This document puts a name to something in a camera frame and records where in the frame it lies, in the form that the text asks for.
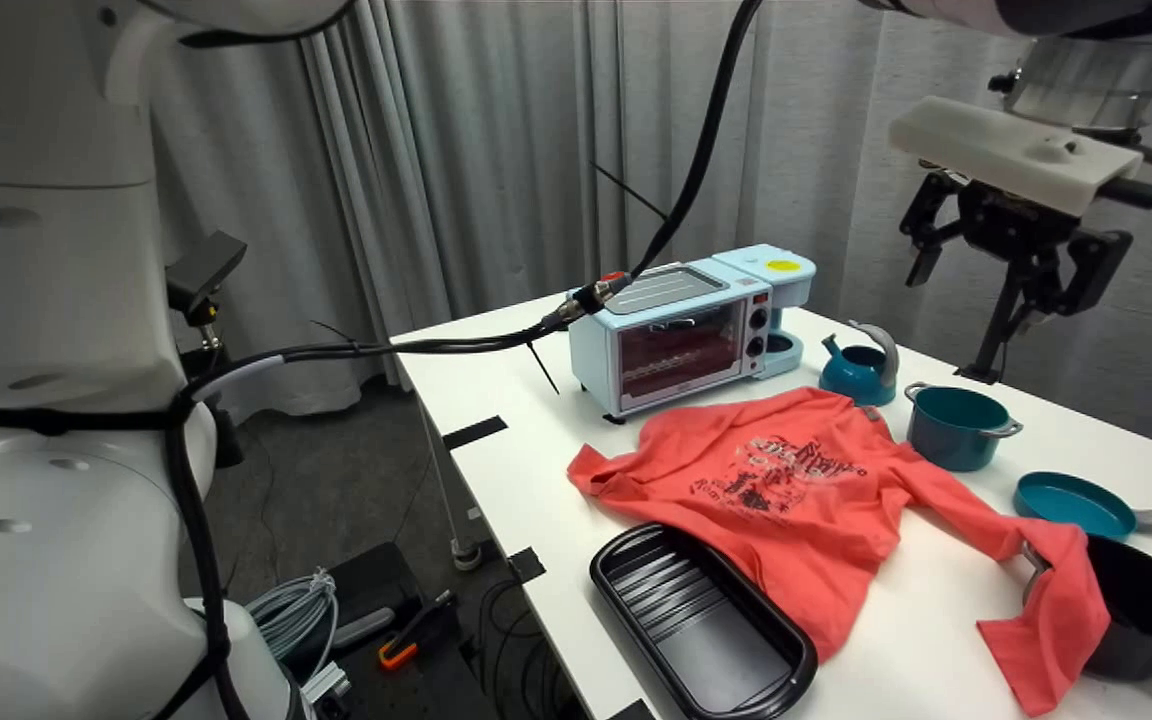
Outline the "orange and black clamp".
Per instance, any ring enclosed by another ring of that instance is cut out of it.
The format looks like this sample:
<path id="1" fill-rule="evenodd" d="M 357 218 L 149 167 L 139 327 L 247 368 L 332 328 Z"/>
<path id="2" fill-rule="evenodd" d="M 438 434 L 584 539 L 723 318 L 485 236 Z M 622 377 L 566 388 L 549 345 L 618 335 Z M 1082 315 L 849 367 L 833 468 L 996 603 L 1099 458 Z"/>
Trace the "orange and black clamp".
<path id="1" fill-rule="evenodd" d="M 422 647 L 435 644 L 456 620 L 458 597 L 447 589 L 434 600 L 425 602 L 396 634 L 381 643 L 378 665 L 381 670 L 394 673 L 419 655 Z"/>

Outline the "toy oven door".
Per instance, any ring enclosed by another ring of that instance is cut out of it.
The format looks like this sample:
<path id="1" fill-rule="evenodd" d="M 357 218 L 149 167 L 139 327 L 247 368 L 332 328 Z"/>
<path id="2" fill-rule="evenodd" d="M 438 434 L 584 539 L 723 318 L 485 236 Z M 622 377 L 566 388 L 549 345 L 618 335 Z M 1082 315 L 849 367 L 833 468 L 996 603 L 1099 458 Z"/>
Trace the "toy oven door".
<path id="1" fill-rule="evenodd" d="M 755 372 L 761 357 L 748 357 L 751 306 L 744 301 L 700 306 L 622 329 L 617 350 L 617 402 L 622 414 L 732 381 Z"/>

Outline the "grey curtain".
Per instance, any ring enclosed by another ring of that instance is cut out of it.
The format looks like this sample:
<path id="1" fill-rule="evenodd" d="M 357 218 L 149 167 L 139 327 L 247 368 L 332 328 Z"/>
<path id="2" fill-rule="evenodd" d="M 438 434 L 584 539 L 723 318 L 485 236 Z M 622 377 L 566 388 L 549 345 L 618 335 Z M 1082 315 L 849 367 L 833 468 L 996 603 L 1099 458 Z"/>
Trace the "grey curtain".
<path id="1" fill-rule="evenodd" d="M 164 47 L 152 132 L 166 258 L 247 242 L 220 293 L 237 357 L 387 340 L 539 300 L 639 260 L 677 196 L 735 3 L 361 0 L 306 41 Z M 817 264 L 810 310 L 972 359 L 1001 265 L 947 247 L 905 287 L 922 170 L 890 120 L 986 88 L 1026 41 L 768 0 L 717 154 L 664 262 L 776 243 Z"/>

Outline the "red sweatshirt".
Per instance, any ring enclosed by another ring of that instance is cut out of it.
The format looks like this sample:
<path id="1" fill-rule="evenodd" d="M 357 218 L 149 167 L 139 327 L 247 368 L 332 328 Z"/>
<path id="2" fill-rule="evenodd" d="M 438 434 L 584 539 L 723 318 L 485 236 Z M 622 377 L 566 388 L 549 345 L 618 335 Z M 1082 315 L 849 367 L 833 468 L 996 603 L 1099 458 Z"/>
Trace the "red sweatshirt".
<path id="1" fill-rule="evenodd" d="M 1002 515 L 897 442 L 876 410 L 827 391 L 675 407 L 646 420 L 630 454 L 582 446 L 567 477 L 607 509 L 721 551 L 823 661 L 849 639 L 909 507 L 933 511 L 996 562 L 1029 546 L 1049 564 L 1018 615 L 977 624 L 1028 717 L 1064 700 L 1111 624 L 1087 533 Z"/>

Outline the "teal toy kettle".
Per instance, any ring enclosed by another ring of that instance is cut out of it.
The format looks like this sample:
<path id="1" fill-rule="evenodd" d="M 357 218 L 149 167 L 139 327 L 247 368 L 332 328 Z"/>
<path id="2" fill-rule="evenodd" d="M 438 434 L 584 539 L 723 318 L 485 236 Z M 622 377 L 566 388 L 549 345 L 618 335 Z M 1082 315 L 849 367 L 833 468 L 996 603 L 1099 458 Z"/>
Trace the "teal toy kettle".
<path id="1" fill-rule="evenodd" d="M 838 346 L 836 334 L 824 338 L 829 355 L 820 372 L 819 387 L 850 397 L 855 406 L 881 407 L 895 400 L 900 369 L 899 347 L 886 329 L 869 323 L 846 320 L 870 338 L 876 347 Z"/>

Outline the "teal pot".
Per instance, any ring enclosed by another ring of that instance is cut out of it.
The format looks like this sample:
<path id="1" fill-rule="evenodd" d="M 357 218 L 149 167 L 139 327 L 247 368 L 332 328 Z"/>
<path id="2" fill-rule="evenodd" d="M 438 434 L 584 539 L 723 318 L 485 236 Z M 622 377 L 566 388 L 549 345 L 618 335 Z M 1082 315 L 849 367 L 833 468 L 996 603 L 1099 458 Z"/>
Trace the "teal pot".
<path id="1" fill-rule="evenodd" d="M 1024 425 L 1001 402 L 973 389 L 911 382 L 908 442 L 919 455 L 947 471 L 978 471 L 995 456 L 1001 439 Z"/>

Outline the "black pot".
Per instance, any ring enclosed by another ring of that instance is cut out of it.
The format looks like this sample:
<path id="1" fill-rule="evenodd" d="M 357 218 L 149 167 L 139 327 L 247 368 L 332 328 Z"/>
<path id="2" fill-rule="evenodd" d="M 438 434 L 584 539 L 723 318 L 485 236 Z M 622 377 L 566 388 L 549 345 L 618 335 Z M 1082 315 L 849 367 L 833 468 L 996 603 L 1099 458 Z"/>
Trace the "black pot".
<path id="1" fill-rule="evenodd" d="M 1087 559 L 1108 614 L 1083 673 L 1116 684 L 1152 680 L 1152 556 L 1123 541 L 1089 536 Z"/>

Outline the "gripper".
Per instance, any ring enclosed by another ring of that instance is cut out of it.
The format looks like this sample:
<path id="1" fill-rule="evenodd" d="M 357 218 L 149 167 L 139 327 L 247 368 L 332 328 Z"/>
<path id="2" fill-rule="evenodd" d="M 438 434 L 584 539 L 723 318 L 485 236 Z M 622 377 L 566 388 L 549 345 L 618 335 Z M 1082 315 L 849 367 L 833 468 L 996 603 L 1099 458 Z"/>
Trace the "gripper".
<path id="1" fill-rule="evenodd" d="M 957 219 L 938 225 L 945 202 L 956 196 Z M 970 381 L 1001 381 L 996 356 L 1016 334 L 1051 316 L 1074 316 L 1096 306 L 1111 285 L 1132 234 L 1076 232 L 1079 218 L 1038 202 L 956 176 L 946 169 L 925 174 L 900 222 L 914 265 L 905 287 L 929 281 L 947 242 L 963 234 L 973 250 L 1005 262 L 1005 285 L 973 361 L 956 374 Z"/>

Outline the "teal frying pan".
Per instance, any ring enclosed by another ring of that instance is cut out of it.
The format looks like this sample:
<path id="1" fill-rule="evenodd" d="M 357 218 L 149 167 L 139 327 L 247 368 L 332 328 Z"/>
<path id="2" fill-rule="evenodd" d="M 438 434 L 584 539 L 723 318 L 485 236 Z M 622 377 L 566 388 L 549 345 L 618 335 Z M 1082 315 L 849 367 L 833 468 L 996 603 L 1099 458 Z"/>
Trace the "teal frying pan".
<path id="1" fill-rule="evenodd" d="M 1108 488 L 1060 471 L 1023 475 L 1011 491 L 1011 507 L 1024 518 L 1078 525 L 1114 541 L 1152 533 L 1152 509 L 1134 509 Z"/>

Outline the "black baking tray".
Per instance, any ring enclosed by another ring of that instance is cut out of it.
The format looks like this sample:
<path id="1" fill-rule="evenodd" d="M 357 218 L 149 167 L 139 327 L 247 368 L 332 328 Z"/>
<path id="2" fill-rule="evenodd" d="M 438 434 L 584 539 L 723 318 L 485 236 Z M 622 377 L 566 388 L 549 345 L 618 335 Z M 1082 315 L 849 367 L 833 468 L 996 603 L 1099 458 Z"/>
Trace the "black baking tray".
<path id="1" fill-rule="evenodd" d="M 804 629 L 684 530 L 632 526 L 594 553 L 589 574 L 687 720 L 776 720 L 814 682 Z"/>

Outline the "light blue toy toaster oven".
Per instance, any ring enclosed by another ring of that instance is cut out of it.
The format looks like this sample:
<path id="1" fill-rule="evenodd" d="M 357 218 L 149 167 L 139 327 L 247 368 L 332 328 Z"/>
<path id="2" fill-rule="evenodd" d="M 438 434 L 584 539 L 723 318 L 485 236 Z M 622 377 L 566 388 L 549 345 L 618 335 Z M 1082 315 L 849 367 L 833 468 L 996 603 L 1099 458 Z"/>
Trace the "light blue toy toaster oven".
<path id="1" fill-rule="evenodd" d="M 759 243 L 647 270 L 598 314 L 570 325 L 581 389 L 622 420 L 677 397 L 799 366 L 803 342 L 783 327 L 803 306 L 813 260 Z"/>

